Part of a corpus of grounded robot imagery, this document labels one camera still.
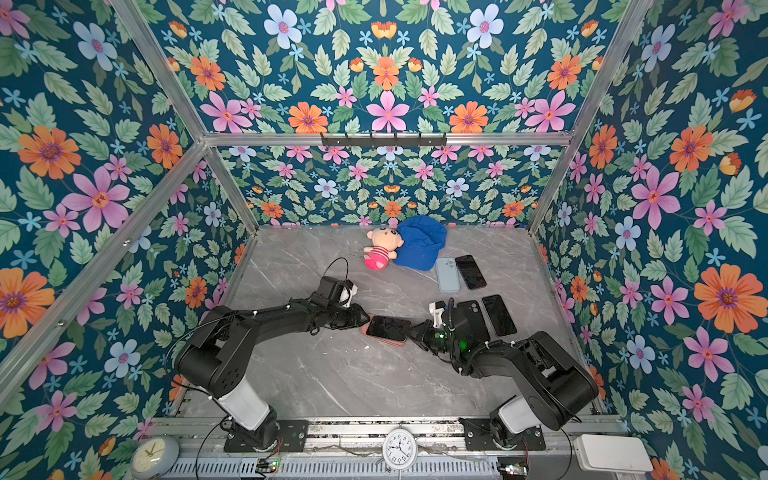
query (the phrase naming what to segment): plush toy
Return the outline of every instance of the plush toy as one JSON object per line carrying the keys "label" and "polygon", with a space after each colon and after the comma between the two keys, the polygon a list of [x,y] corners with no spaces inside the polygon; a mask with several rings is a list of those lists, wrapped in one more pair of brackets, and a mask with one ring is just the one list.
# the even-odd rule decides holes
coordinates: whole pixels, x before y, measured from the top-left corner
{"label": "plush toy", "polygon": [[384,270],[390,259],[397,258],[395,248],[402,247],[404,243],[397,230],[389,227],[369,231],[368,238],[373,242],[373,247],[364,250],[367,253],[366,266],[371,270]]}

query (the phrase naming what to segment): floral wallpaper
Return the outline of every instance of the floral wallpaper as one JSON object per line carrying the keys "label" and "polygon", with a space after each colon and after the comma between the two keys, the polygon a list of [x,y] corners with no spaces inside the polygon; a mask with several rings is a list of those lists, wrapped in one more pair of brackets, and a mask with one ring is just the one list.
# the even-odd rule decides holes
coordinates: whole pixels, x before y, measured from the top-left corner
{"label": "floral wallpaper", "polygon": [[655,480],[768,475],[768,3],[651,12],[541,252],[611,412]]}
{"label": "floral wallpaper", "polygon": [[[145,5],[147,17],[164,16]],[[0,356],[178,160],[189,138],[95,2],[0,2]]]}
{"label": "floral wallpaper", "polygon": [[122,479],[180,394],[166,352],[219,304],[247,240],[201,161],[5,406],[0,478]]}
{"label": "floral wallpaper", "polygon": [[429,215],[521,227],[560,150],[545,145],[231,147],[222,150],[262,224],[371,225]]}
{"label": "floral wallpaper", "polygon": [[546,132],[573,124],[626,5],[171,1],[153,29],[211,131]]}

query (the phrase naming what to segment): alarm clock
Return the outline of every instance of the alarm clock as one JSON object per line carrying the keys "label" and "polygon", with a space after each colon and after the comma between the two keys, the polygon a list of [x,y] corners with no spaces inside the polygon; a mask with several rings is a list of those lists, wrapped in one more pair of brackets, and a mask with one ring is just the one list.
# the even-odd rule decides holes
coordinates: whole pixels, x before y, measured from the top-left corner
{"label": "alarm clock", "polygon": [[131,459],[131,474],[148,480],[168,472],[179,457],[179,442],[173,437],[153,437],[142,442]]}
{"label": "alarm clock", "polygon": [[384,462],[393,470],[407,470],[416,462],[419,447],[411,432],[394,429],[384,439]]}

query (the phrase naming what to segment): orange flower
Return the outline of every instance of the orange flower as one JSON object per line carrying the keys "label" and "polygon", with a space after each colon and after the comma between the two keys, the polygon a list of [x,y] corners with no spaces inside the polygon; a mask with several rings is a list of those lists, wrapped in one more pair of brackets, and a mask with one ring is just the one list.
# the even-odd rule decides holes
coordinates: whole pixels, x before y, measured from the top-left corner
{"label": "orange flower", "polygon": [[392,90],[392,87],[398,84],[400,80],[397,75],[400,73],[400,67],[395,65],[395,61],[392,57],[381,57],[379,64],[373,67],[373,74],[376,76],[374,80],[378,86],[384,90]]}
{"label": "orange flower", "polygon": [[728,106],[731,111],[742,111],[757,100],[757,95],[751,90],[739,90],[730,98]]}
{"label": "orange flower", "polygon": [[204,85],[208,90],[223,90],[227,79],[221,73],[221,67],[216,62],[209,61],[208,57],[192,57],[190,67],[192,75],[197,75],[197,83]]}
{"label": "orange flower", "polygon": [[598,373],[598,369],[594,365],[589,365],[589,373],[592,375],[594,383],[598,386],[598,393],[600,394],[600,398],[605,400],[605,389],[603,388],[605,381],[603,380],[603,376]]}
{"label": "orange flower", "polygon": [[589,35],[592,35],[594,31],[598,29],[599,24],[600,22],[595,20],[590,20],[589,22],[585,23],[584,26],[581,27],[581,36],[588,37]]}
{"label": "orange flower", "polygon": [[104,470],[99,470],[98,472],[94,473],[92,476],[86,478],[85,480],[112,480],[112,474],[104,473]]}
{"label": "orange flower", "polygon": [[581,303],[587,299],[587,292],[589,291],[589,285],[584,283],[584,279],[579,275],[575,276],[571,281],[571,293],[574,294],[574,300]]}
{"label": "orange flower", "polygon": [[245,243],[241,243],[235,249],[235,265],[240,263],[240,260],[243,258],[243,253],[245,253]]}
{"label": "orange flower", "polygon": [[171,383],[173,388],[168,391],[168,400],[173,402],[180,393],[184,393],[186,388],[182,385],[184,384],[185,380],[186,379],[181,375],[174,375],[174,381]]}
{"label": "orange flower", "polygon": [[616,129],[611,125],[603,125],[599,132],[592,138],[592,146],[589,147],[590,163],[592,167],[605,168],[614,157],[614,148],[618,145],[615,137]]}
{"label": "orange flower", "polygon": [[576,75],[581,73],[581,59],[565,55],[562,61],[556,61],[552,65],[552,71],[547,75],[549,88],[554,90],[565,90],[565,88],[576,81]]}
{"label": "orange flower", "polygon": [[170,30],[176,34],[178,38],[186,38],[187,37],[187,27],[183,26],[181,23],[176,22],[175,20],[168,24],[170,27]]}
{"label": "orange flower", "polygon": [[449,120],[453,125],[451,131],[455,134],[479,134],[488,124],[488,117],[485,116],[487,113],[488,110],[482,105],[478,106],[476,101],[469,101],[466,106],[459,105]]}
{"label": "orange flower", "polygon": [[654,466],[654,470],[650,473],[654,480],[680,480],[680,476],[670,468],[666,460],[654,458],[650,463]]}
{"label": "orange flower", "polygon": [[261,204],[261,210],[264,214],[269,215],[272,218],[280,218],[283,216],[283,208],[280,205],[276,205],[274,202],[264,202]]}
{"label": "orange flower", "polygon": [[741,170],[741,159],[736,152],[730,153],[720,161],[720,171],[726,175],[736,175]]}
{"label": "orange flower", "polygon": [[317,105],[310,107],[310,104],[300,101],[298,107],[291,107],[288,113],[291,114],[288,123],[296,128],[298,134],[324,134],[328,131],[328,118],[321,115]]}
{"label": "orange flower", "polygon": [[398,204],[397,202],[389,202],[387,205],[384,206],[384,213],[394,218],[400,215],[401,209],[402,207],[400,207],[400,204]]}
{"label": "orange flower", "polygon": [[694,296],[703,303],[699,312],[706,320],[715,319],[715,328],[725,333],[733,333],[733,324],[742,333],[757,328],[759,317],[768,316],[768,300],[754,293],[763,291],[763,284],[754,273],[741,276],[741,269],[736,265],[724,263],[720,272],[713,266],[701,274],[704,283],[697,283]]}
{"label": "orange flower", "polygon": [[112,453],[112,449],[114,449],[114,444],[116,441],[117,437],[110,437],[106,439],[104,443],[101,444],[101,447],[99,447],[98,454],[103,457]]}
{"label": "orange flower", "polygon": [[45,313],[43,306],[54,301],[54,290],[43,288],[48,279],[38,272],[24,278],[20,268],[0,270],[0,327],[7,339],[27,333],[27,322],[35,325]]}
{"label": "orange flower", "polygon": [[516,217],[523,213],[523,209],[525,209],[525,205],[522,202],[510,202],[504,205],[502,212],[505,217]]}
{"label": "orange flower", "polygon": [[376,38],[392,38],[397,32],[397,24],[394,22],[375,22],[371,24],[371,31]]}
{"label": "orange flower", "polygon": [[707,127],[697,125],[696,130],[691,127],[683,130],[680,138],[675,138],[672,143],[674,153],[670,155],[670,162],[675,166],[675,170],[684,172],[687,168],[689,172],[698,170],[699,162],[705,161],[712,153],[709,146],[714,141],[712,134],[704,132]]}
{"label": "orange flower", "polygon": [[35,127],[35,134],[23,134],[18,143],[24,147],[18,151],[22,162],[32,164],[29,170],[53,180],[64,178],[64,174],[74,172],[73,165],[80,164],[80,155],[73,153],[80,147],[67,138],[67,134],[58,128],[50,131],[46,127]]}
{"label": "orange flower", "polygon": [[364,66],[365,66],[365,65],[363,64],[363,62],[362,62],[362,59],[361,59],[360,57],[358,57],[358,58],[354,58],[354,59],[353,59],[353,60],[352,60],[352,61],[349,63],[349,69],[350,69],[351,71],[362,71],[362,68],[363,68]]}
{"label": "orange flower", "polygon": [[424,65],[422,65],[422,61],[418,58],[411,58],[408,60],[408,69],[412,72],[420,71],[422,68],[424,68]]}
{"label": "orange flower", "polygon": [[205,294],[208,293],[207,282],[203,280],[202,276],[192,279],[190,285],[187,287],[187,298],[184,299],[190,308],[197,308],[202,305],[205,300]]}
{"label": "orange flower", "polygon": [[152,125],[149,129],[151,137],[147,137],[147,146],[152,148],[152,158],[157,163],[162,163],[164,168],[170,170],[181,157],[181,145],[175,131],[170,131],[166,124]]}

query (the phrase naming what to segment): phone screen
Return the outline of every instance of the phone screen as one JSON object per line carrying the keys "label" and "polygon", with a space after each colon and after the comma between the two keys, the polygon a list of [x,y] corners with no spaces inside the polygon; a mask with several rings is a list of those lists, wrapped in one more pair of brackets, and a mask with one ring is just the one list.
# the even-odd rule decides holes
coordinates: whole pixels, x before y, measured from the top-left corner
{"label": "phone screen", "polygon": [[464,255],[463,257],[456,257],[456,266],[458,271],[462,273],[464,283],[467,284],[467,288],[470,290],[476,290],[487,285],[485,278],[483,278],[478,264],[475,263],[475,258],[472,255]]}
{"label": "phone screen", "polygon": [[395,342],[405,342],[410,328],[411,322],[409,320],[375,315],[368,325],[368,335]]}
{"label": "phone screen", "polygon": [[501,295],[486,296],[482,299],[482,304],[485,306],[485,311],[488,313],[488,318],[491,320],[496,335],[504,336],[518,332]]}

